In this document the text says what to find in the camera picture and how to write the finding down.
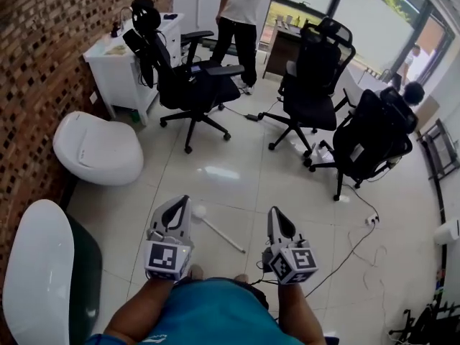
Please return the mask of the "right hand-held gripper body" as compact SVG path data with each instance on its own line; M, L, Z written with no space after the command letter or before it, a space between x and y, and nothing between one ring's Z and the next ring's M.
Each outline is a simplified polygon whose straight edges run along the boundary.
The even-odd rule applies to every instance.
M273 244L262 253L263 272L272 272L279 285L305 282L318 271L313 250L306 239Z

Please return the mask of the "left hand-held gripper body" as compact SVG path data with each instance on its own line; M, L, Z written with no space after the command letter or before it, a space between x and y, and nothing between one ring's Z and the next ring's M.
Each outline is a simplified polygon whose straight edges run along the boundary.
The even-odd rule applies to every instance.
M183 276L194 248L188 231L150 228L144 247L144 270L148 279L177 282Z

